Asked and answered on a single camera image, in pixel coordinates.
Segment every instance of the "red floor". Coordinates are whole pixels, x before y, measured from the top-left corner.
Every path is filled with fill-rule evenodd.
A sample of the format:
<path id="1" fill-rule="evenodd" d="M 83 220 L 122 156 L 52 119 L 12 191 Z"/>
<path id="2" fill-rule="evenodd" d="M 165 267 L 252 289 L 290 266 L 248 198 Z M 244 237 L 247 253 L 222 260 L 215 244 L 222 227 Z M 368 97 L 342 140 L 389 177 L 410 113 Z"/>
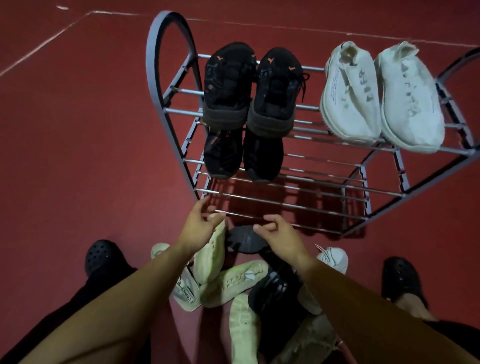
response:
<path id="1" fill-rule="evenodd" d="M 149 259 L 153 244 L 175 241 L 193 204 L 146 85 L 146 37 L 158 11 L 178 10 L 196 19 L 189 24 L 201 53 L 240 40 L 249 43 L 259 57 L 270 47 L 287 47 L 302 64 L 311 66 L 323 66 L 331 50 L 348 39 L 376 55 L 398 43 L 397 38 L 406 38 L 420 47 L 420 57 L 438 74 L 480 43 L 480 5 L 468 0 L 456 2 L 454 9 L 450 2 L 430 4 L 427 0 L 403 2 L 399 9 L 383 1 L 350 0 L 323 7 L 313 1 L 294 5 L 291 1 L 237 4 L 188 0 L 180 7 L 166 1 L 77 4 L 80 2 L 68 0 L 61 4 L 31 2 L 27 9 L 11 3 L 0 4 L 5 50 L 0 54 L 0 74 L 80 20 L 0 76 L 0 355 L 83 285 L 84 254 L 93 241 L 116 241 L 129 262 L 140 267 Z M 59 10 L 56 5 L 70 10 Z M 84 16 L 92 10 L 144 16 Z M 162 85 L 170 82 L 185 55 L 179 32 L 169 30 L 160 60 Z M 480 133 L 475 107 L 478 95 L 472 90 L 480 82 L 479 69 L 476 64 L 468 66 L 448 85 L 476 135 Z M 305 104 L 318 104 L 323 85 L 322 75 L 312 76 Z M 179 95 L 174 107 L 195 110 L 194 102 L 194 98 Z M 315 117 L 319 118 L 308 114 L 298 118 Z M 183 136 L 192 120 L 176 117 L 173 122 Z M 455 146 L 455 140 L 448 141 Z M 190 157 L 199 157 L 201 144 L 194 140 Z M 345 151 L 309 142 L 286 140 L 285 145 L 286 150 L 319 158 L 356 162 L 363 156 L 357 149 Z M 404 158 L 410 180 L 415 182 L 452 156 L 405 153 Z M 391 163 L 389 156 L 381 156 L 371 165 L 372 187 L 396 187 Z M 284 165 L 318 168 L 293 158 L 286 158 Z M 328 164 L 320 167 L 329 173 L 349 172 Z M 480 327 L 480 290 L 474 268 L 480 254 L 475 228 L 479 179 L 479 164 L 475 163 L 373 222 L 356 238 L 335 241 L 322 234 L 307 234 L 305 242 L 312 252 L 315 243 L 345 249 L 350 259 L 348 275 L 375 291 L 380 289 L 383 260 L 390 255 L 404 256 L 418 268 L 434 314 Z M 239 192 L 245 186 L 238 183 L 219 188 Z M 252 193 L 262 195 L 263 191 Z M 274 198 L 299 204 L 303 198 L 303 204 L 311 203 L 301 195 L 277 193 Z M 384 202 L 376 198 L 372 203 L 379 206 Z M 255 214 L 256 208 L 277 211 L 234 200 L 228 206 L 250 214 Z M 335 223 L 311 214 L 285 214 L 297 223 L 319 227 Z M 162 330 L 154 325 L 154 362 L 159 362 L 160 356 L 164 362 L 168 357 L 170 363 L 221 363 L 230 357 L 228 306 L 187 314 L 172 304 L 171 310 L 173 318 L 164 309 L 156 319 Z"/>

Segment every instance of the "white shoe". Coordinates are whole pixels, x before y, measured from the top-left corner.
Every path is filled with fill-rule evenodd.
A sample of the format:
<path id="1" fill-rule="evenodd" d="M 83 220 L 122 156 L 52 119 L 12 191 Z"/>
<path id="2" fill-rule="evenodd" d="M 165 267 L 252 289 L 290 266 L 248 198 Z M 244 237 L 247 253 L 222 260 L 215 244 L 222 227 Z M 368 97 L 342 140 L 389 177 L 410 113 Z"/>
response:
<path id="1" fill-rule="evenodd" d="M 347 253 L 345 253 L 345 250 L 340 248 L 324 249 L 318 245 L 316 245 L 316 247 L 322 251 L 322 253 L 317 256 L 318 260 L 331 266 L 333 269 L 338 270 L 340 273 L 346 274 L 348 268 L 348 256 Z M 323 312 L 317 300 L 305 284 L 300 288 L 297 298 L 303 308 L 312 315 L 319 315 Z"/>
<path id="2" fill-rule="evenodd" d="M 350 142 L 372 145 L 380 136 L 378 82 L 373 58 L 353 42 L 335 48 L 325 66 L 320 111 L 328 128 Z"/>
<path id="3" fill-rule="evenodd" d="M 170 245 L 165 243 L 155 244 L 150 257 L 155 259 L 169 247 Z M 195 311 L 200 307 L 200 287 L 187 267 L 183 269 L 172 295 L 180 307 L 187 312 Z"/>
<path id="4" fill-rule="evenodd" d="M 335 343 L 336 332 L 326 315 L 308 316 L 272 364 L 323 363 Z"/>
<path id="5" fill-rule="evenodd" d="M 258 364 L 260 346 L 260 318 L 248 305 L 248 295 L 241 293 L 230 309 L 230 336 L 232 364 Z"/>
<path id="6" fill-rule="evenodd" d="M 225 261 L 225 236 L 227 231 L 227 221 L 223 220 L 216 227 L 208 244 L 195 254 L 193 276 L 198 284 L 213 281 L 222 270 Z"/>
<path id="7" fill-rule="evenodd" d="M 393 144 L 435 153 L 445 139 L 444 115 L 435 81 L 408 42 L 385 49 L 375 60 L 383 83 L 382 133 Z"/>
<path id="8" fill-rule="evenodd" d="M 200 287 L 200 303 L 207 308 L 226 304 L 252 288 L 267 273 L 268 264 L 263 260 L 253 260 L 221 271 L 213 281 Z"/>

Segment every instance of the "shoe rack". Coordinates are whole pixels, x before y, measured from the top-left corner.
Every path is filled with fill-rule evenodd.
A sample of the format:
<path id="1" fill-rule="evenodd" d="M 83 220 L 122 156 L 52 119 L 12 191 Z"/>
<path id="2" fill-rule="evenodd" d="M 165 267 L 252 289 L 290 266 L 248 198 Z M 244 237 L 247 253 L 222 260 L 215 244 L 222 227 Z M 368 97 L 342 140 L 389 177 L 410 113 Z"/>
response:
<path id="1" fill-rule="evenodd" d="M 172 80 L 168 89 L 163 93 L 160 87 L 160 76 L 159 76 L 159 57 L 160 57 L 160 48 L 162 43 L 162 38 L 165 34 L 165 30 L 172 24 L 175 24 L 180 31 L 182 32 L 183 36 L 185 37 L 188 47 L 189 47 L 189 54 L 185 59 L 185 62 L 181 65 L 179 71 L 177 72 L 176 76 Z M 167 134 L 168 141 L 170 146 L 173 149 L 175 158 L 178 164 L 183 171 L 183 175 L 188 182 L 188 185 L 191 186 L 190 194 L 192 195 L 192 199 L 199 199 L 205 196 L 206 194 L 223 194 L 230 199 L 242 199 L 245 203 L 262 203 L 262 204 L 274 204 L 274 205 L 281 205 L 282 207 L 288 209 L 299 209 L 303 211 L 308 211 L 312 213 L 320 213 L 320 214 L 327 214 L 327 215 L 334 215 L 336 218 L 342 218 L 343 223 L 341 224 L 341 228 L 337 230 L 330 230 L 330 229 L 323 229 L 318 227 L 312 226 L 305 226 L 294 224 L 302 229 L 310 229 L 314 231 L 319 231 L 323 233 L 335 234 L 338 237 L 345 237 L 349 234 L 352 234 L 359 229 L 366 226 L 368 223 L 374 221 L 375 219 L 379 218 L 380 216 L 386 214 L 387 212 L 393 210 L 394 208 L 400 206 L 402 203 L 408 201 L 414 196 L 417 196 L 424 192 L 425 190 L 429 189 L 436 183 L 440 182 L 444 178 L 456 173 L 460 169 L 464 168 L 471 162 L 475 161 L 478 157 L 480 157 L 480 144 L 475 143 L 472 133 L 467 125 L 465 118 L 463 117 L 457 103 L 452 98 L 450 93 L 445 87 L 445 82 L 447 79 L 460 68 L 464 67 L 466 64 L 471 62 L 472 60 L 480 57 L 480 48 L 474 49 L 466 53 L 463 57 L 456 60 L 452 63 L 447 69 L 442 72 L 436 78 L 436 85 L 437 91 L 440 97 L 440 102 L 444 106 L 445 112 L 450 116 L 450 121 L 447 122 L 445 125 L 446 128 L 452 128 L 455 132 L 458 133 L 458 136 L 461 140 L 461 147 L 459 148 L 450 148 L 450 147 L 441 147 L 437 153 L 451 153 L 455 155 L 455 159 L 448 163 L 447 165 L 443 166 L 442 168 L 438 169 L 436 172 L 428 176 L 427 178 L 423 179 L 422 181 L 416 183 L 415 185 L 410 185 L 408 181 L 407 171 L 404 167 L 404 162 L 402 159 L 402 152 L 397 147 L 389 144 L 386 140 L 379 138 L 377 143 L 372 147 L 365 147 L 359 146 L 355 144 L 349 144 L 344 142 L 334 135 L 332 135 L 328 130 L 318 130 L 312 129 L 307 126 L 312 124 L 310 121 L 300 121 L 295 120 L 295 126 L 293 128 L 292 133 L 288 136 L 288 138 L 293 138 L 298 141 L 298 143 L 304 143 L 305 141 L 308 142 L 317 142 L 317 143 L 329 143 L 329 144 L 336 144 L 342 146 L 342 148 L 350 148 L 350 147 L 361 147 L 361 148 L 368 148 L 370 151 L 363 159 L 361 163 L 344 163 L 344 162 L 334 162 L 329 161 L 332 163 L 339 163 L 339 164 L 348 164 L 353 168 L 353 172 L 348 177 L 339 177 L 335 175 L 330 175 L 327 173 L 319 173 L 316 172 L 316 175 L 322 175 L 326 177 L 332 177 L 334 179 L 343 180 L 339 183 L 331 182 L 331 181 L 323 181 L 320 179 L 311 178 L 310 175 L 308 177 L 301 177 L 298 175 L 289 175 L 284 174 L 283 172 L 286 171 L 293 171 L 296 174 L 302 174 L 302 170 L 296 170 L 292 168 L 282 168 L 282 173 L 278 176 L 277 181 L 284 181 L 288 180 L 288 182 L 301 182 L 302 188 L 293 187 L 291 185 L 285 184 L 278 184 L 278 183 L 271 183 L 268 186 L 271 188 L 285 188 L 285 189 L 293 189 L 296 191 L 303 191 L 303 192 L 311 192 L 314 194 L 322 194 L 327 195 L 329 198 L 338 198 L 341 201 L 342 211 L 328 211 L 324 209 L 318 209 L 313 207 L 307 206 L 299 206 L 294 204 L 286 204 L 286 203 L 279 203 L 275 201 L 271 201 L 268 199 L 263 198 L 255 198 L 249 197 L 247 195 L 237 195 L 237 194 L 228 194 L 219 191 L 213 190 L 212 187 L 212 180 L 206 173 L 205 168 L 203 168 L 203 154 L 198 156 L 198 158 L 187 158 L 187 150 L 189 145 L 192 142 L 194 136 L 196 138 L 206 138 L 206 125 L 202 122 L 202 105 L 203 105 L 203 91 L 202 91 L 202 79 L 200 73 L 200 67 L 198 63 L 199 58 L 210 58 L 209 55 L 205 54 L 198 54 L 195 48 L 195 42 L 193 41 L 192 33 L 190 28 L 187 24 L 187 21 L 184 17 L 176 12 L 161 12 L 153 21 L 152 26 L 150 28 L 150 32 L 148 34 L 148 41 L 147 41 L 147 50 L 146 50 L 146 72 L 147 72 L 147 80 L 148 80 L 148 87 L 150 90 L 150 95 L 152 97 L 153 104 L 155 105 L 156 111 L 160 118 L 160 121 L 165 129 L 165 133 Z M 321 67 L 308 67 L 303 66 L 303 69 L 306 72 L 315 73 L 315 72 L 324 72 L 324 69 Z M 195 78 L 195 90 L 189 89 L 182 89 L 181 83 L 188 72 L 192 72 Z M 186 111 L 181 109 L 175 109 L 170 107 L 172 103 L 172 99 L 176 94 L 188 94 L 191 95 L 192 98 L 196 98 L 198 101 L 198 111 Z M 297 110 L 305 110 L 313 113 L 319 113 L 318 106 L 306 106 L 306 105 L 297 105 Z M 179 141 L 178 137 L 175 133 L 175 129 L 172 125 L 170 115 L 171 114 L 180 114 L 180 115 L 187 115 L 193 118 L 192 126 L 190 131 L 187 134 L 185 140 Z M 319 120 L 321 118 L 320 115 L 314 115 L 315 120 Z M 204 129 L 204 132 L 197 132 L 197 129 Z M 297 135 L 296 132 L 311 135 L 311 136 L 301 136 Z M 296 154 L 289 154 L 289 151 L 286 150 L 286 156 L 295 158 L 302 158 L 302 159 L 312 159 L 315 160 L 314 157 L 309 156 L 301 156 Z M 367 176 L 367 166 L 369 163 L 380 153 L 391 153 L 393 158 L 392 160 L 395 162 L 395 169 L 397 170 L 398 177 L 398 184 L 399 188 L 396 192 L 394 191 L 387 191 L 387 190 L 379 190 L 369 187 L 368 183 L 368 176 Z M 188 165 L 193 164 L 196 166 L 195 172 L 191 173 Z M 199 176 L 207 176 L 206 182 L 204 186 L 198 186 Z M 247 183 L 251 181 L 243 178 L 238 178 L 237 176 L 233 177 L 232 180 L 235 180 L 236 183 Z M 327 188 L 335 188 L 338 193 L 319 193 L 318 190 L 309 190 L 303 188 L 303 186 L 311 184 L 314 190 L 319 186 L 325 186 Z M 357 193 L 357 197 L 350 196 L 347 192 L 354 190 Z M 376 208 L 375 210 L 372 209 L 371 203 L 371 195 L 372 194 L 384 194 L 388 195 L 391 200 L 388 203 L 385 203 L 383 206 Z M 356 211 L 356 213 L 351 213 L 348 209 L 349 203 L 351 201 L 355 203 L 360 203 L 361 209 Z M 250 216 L 238 213 L 236 211 L 225 211 L 228 215 L 237 216 L 241 218 L 252 218 L 252 223 L 255 219 L 261 218 L 261 216 Z"/>

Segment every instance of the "rack shelf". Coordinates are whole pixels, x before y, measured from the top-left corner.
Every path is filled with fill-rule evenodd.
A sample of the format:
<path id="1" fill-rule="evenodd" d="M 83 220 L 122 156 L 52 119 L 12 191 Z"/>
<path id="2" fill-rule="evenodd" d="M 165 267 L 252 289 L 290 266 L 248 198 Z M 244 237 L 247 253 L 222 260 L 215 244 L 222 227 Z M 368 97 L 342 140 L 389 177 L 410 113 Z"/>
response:
<path id="1" fill-rule="evenodd" d="M 178 26 L 182 34 L 184 35 L 187 44 L 189 46 L 189 54 L 185 59 L 185 62 L 180 67 L 179 71 L 177 72 L 176 76 L 172 80 L 170 86 L 163 94 L 162 89 L 160 86 L 160 77 L 159 77 L 159 69 L 158 69 L 158 59 L 160 56 L 160 47 L 162 38 L 165 34 L 165 30 L 171 25 L 175 24 Z M 461 148 L 451 148 L 442 146 L 439 152 L 443 153 L 450 153 L 455 154 L 456 158 L 448 163 L 443 168 L 439 169 L 432 175 L 428 176 L 421 182 L 410 186 L 407 172 L 404 167 L 402 154 L 400 149 L 391 145 L 383 138 L 379 138 L 375 145 L 373 146 L 364 146 L 355 143 L 348 143 L 345 141 L 340 140 L 336 136 L 334 136 L 329 130 L 319 130 L 314 129 L 311 127 L 306 126 L 314 126 L 318 124 L 314 121 L 304 121 L 304 120 L 295 120 L 295 126 L 293 131 L 287 138 L 294 139 L 298 142 L 302 141 L 309 141 L 314 143 L 322 143 L 322 144 L 330 144 L 330 145 L 337 145 L 342 147 L 353 147 L 353 148 L 361 148 L 369 150 L 368 155 L 363 159 L 361 163 L 349 163 L 347 161 L 334 161 L 334 160 L 325 160 L 321 158 L 316 158 L 312 156 L 303 156 L 299 154 L 290 154 L 286 153 L 286 157 L 290 158 L 299 158 L 302 160 L 308 160 L 313 162 L 321 162 L 321 163 L 330 163 L 330 164 L 337 164 L 337 165 L 344 165 L 353 167 L 353 172 L 348 177 L 338 176 L 336 174 L 325 173 L 322 171 L 312 171 L 312 170 L 303 170 L 303 169 L 295 169 L 295 168 L 287 168 L 282 167 L 282 173 L 279 174 L 278 180 L 270 183 L 268 186 L 276 189 L 284 189 L 286 191 L 297 191 L 306 194 L 312 194 L 315 196 L 327 196 L 329 198 L 338 198 L 341 201 L 342 205 L 342 212 L 337 211 L 330 211 L 323 208 L 314 208 L 308 206 L 300 206 L 297 204 L 288 204 L 285 202 L 278 202 L 272 201 L 269 199 L 264 198 L 256 198 L 251 196 L 244 196 L 236 193 L 227 193 L 227 192 L 220 192 L 215 191 L 212 187 L 212 179 L 205 171 L 202 171 L 202 167 L 204 165 L 204 156 L 203 154 L 198 159 L 193 158 L 186 158 L 187 150 L 192 142 L 192 139 L 195 135 L 196 130 L 200 127 L 200 129 L 204 129 L 203 138 L 206 137 L 206 124 L 202 122 L 203 112 L 203 96 L 204 93 L 202 91 L 202 80 L 200 74 L 200 67 L 198 60 L 200 58 L 208 59 L 210 58 L 209 55 L 206 54 L 198 54 L 195 48 L 195 43 L 193 41 L 193 36 L 190 31 L 190 28 L 187 24 L 185 18 L 183 18 L 179 13 L 176 12 L 161 12 L 153 21 L 152 26 L 150 28 L 150 32 L 148 35 L 147 40 L 147 50 L 146 50 L 146 72 L 147 72 L 147 80 L 148 80 L 148 87 L 150 91 L 150 95 L 152 97 L 153 104 L 157 110 L 158 116 L 160 121 L 165 129 L 165 132 L 168 137 L 168 141 L 170 146 L 172 147 L 175 158 L 180 165 L 184 177 L 187 180 L 189 186 L 191 186 L 190 193 L 193 199 L 199 199 L 206 194 L 214 194 L 214 195 L 222 195 L 228 197 L 229 199 L 237 199 L 237 200 L 244 200 L 262 204 L 270 204 L 270 205 L 277 205 L 280 207 L 286 207 L 288 209 L 293 210 L 302 210 L 302 211 L 309 211 L 312 213 L 324 214 L 324 215 L 331 215 L 334 217 L 342 218 L 342 229 L 340 230 L 333 230 L 333 229 L 324 229 L 318 228 L 313 226 L 306 226 L 301 224 L 293 224 L 293 226 L 301 228 L 301 229 L 309 229 L 313 231 L 334 234 L 339 237 L 345 237 L 358 229 L 363 228 L 366 224 L 374 221 L 375 219 L 379 218 L 383 214 L 387 213 L 388 211 L 392 210 L 400 206 L 402 203 L 408 201 L 412 197 L 422 193 L 426 189 L 432 187 L 434 184 L 438 183 L 439 181 L 443 180 L 444 178 L 452 175 L 453 173 L 457 172 L 458 170 L 464 168 L 478 157 L 480 157 L 480 145 L 475 143 L 473 135 L 471 133 L 470 128 L 467 125 L 465 118 L 463 117 L 460 109 L 458 108 L 455 100 L 452 98 L 450 93 L 445 87 L 446 80 L 457 70 L 465 66 L 466 64 L 470 63 L 474 59 L 480 57 L 480 48 L 474 49 L 468 53 L 466 53 L 463 57 L 456 60 L 452 65 L 447 67 L 447 69 L 442 72 L 436 79 L 436 86 L 437 91 L 440 97 L 441 104 L 444 106 L 445 111 L 450 116 L 450 119 L 453 121 L 452 123 L 447 123 L 445 125 L 446 128 L 452 129 L 453 132 L 458 133 L 458 136 L 461 140 Z M 324 68 L 321 67 L 310 67 L 310 66 L 302 66 L 304 70 L 310 72 L 324 72 Z M 181 88 L 181 83 L 185 78 L 186 74 L 189 71 L 192 71 L 194 79 L 195 79 L 195 90 L 189 90 Z M 186 94 L 195 97 L 198 101 L 198 111 L 187 111 L 181 109 L 175 109 L 170 107 L 172 100 L 176 94 Z M 307 106 L 307 105 L 297 105 L 297 110 L 309 111 L 312 113 L 320 112 L 320 108 L 317 106 Z M 178 115 L 186 115 L 194 117 L 190 130 L 187 134 L 187 137 L 183 141 L 182 145 L 180 145 L 179 140 L 177 138 L 177 134 L 175 132 L 175 128 L 170 119 L 171 114 L 178 114 Z M 312 134 L 312 136 L 304 136 L 299 135 L 298 133 L 302 134 Z M 367 177 L 367 166 L 372 161 L 373 158 L 378 153 L 389 153 L 393 156 L 395 161 L 395 168 L 397 170 L 397 177 L 399 182 L 399 190 L 400 192 L 395 191 L 387 191 L 387 190 L 380 190 L 374 189 L 369 187 L 368 177 Z M 193 175 L 190 173 L 188 164 L 196 165 L 195 172 Z M 320 179 L 311 178 L 310 176 L 317 176 L 317 177 L 324 177 L 330 178 L 334 180 L 340 180 L 339 182 L 332 182 L 332 181 L 323 181 Z M 206 182 L 203 188 L 197 187 L 198 184 L 198 177 L 199 176 L 206 176 Z M 250 183 L 253 182 L 241 178 L 239 176 L 234 176 L 231 178 L 232 181 L 236 183 Z M 289 182 L 289 183 L 302 183 L 302 187 L 286 185 L 286 184 L 279 184 L 277 182 Z M 312 188 L 304 188 L 303 184 L 309 183 L 311 184 Z M 332 193 L 332 192 L 325 192 L 319 191 L 318 189 L 314 189 L 317 186 L 324 186 L 329 188 L 335 188 L 339 190 L 339 193 Z M 350 196 L 347 194 L 347 191 L 355 191 L 361 196 Z M 380 208 L 372 210 L 372 203 L 371 203 L 371 194 L 380 194 L 386 195 L 392 198 L 392 200 Z M 349 203 L 360 203 L 363 207 L 361 213 L 353 214 L 348 211 L 348 204 Z M 250 218 L 250 219 L 259 219 L 260 216 L 251 216 L 247 214 L 240 213 L 238 211 L 224 211 L 224 210 L 217 210 L 218 212 L 226 212 L 228 215 L 237 216 L 242 218 Z"/>

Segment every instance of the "pant leg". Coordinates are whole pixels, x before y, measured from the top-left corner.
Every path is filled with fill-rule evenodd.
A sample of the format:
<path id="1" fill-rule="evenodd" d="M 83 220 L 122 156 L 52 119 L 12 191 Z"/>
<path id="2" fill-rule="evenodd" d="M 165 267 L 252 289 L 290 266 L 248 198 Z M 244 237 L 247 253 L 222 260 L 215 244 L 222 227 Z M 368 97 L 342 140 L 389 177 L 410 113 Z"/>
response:
<path id="1" fill-rule="evenodd" d="M 86 284 L 80 288 L 68 303 L 42 319 L 13 349 L 0 359 L 0 364 L 16 364 L 20 362 L 73 314 L 136 270 L 129 265 L 105 265 L 93 272 Z M 150 363 L 150 355 L 150 337 L 148 337 L 147 343 L 141 349 L 136 363 Z"/>
<path id="2" fill-rule="evenodd" d="M 450 321 L 424 322 L 435 331 L 447 336 L 477 359 L 480 359 L 480 330 L 477 328 Z"/>

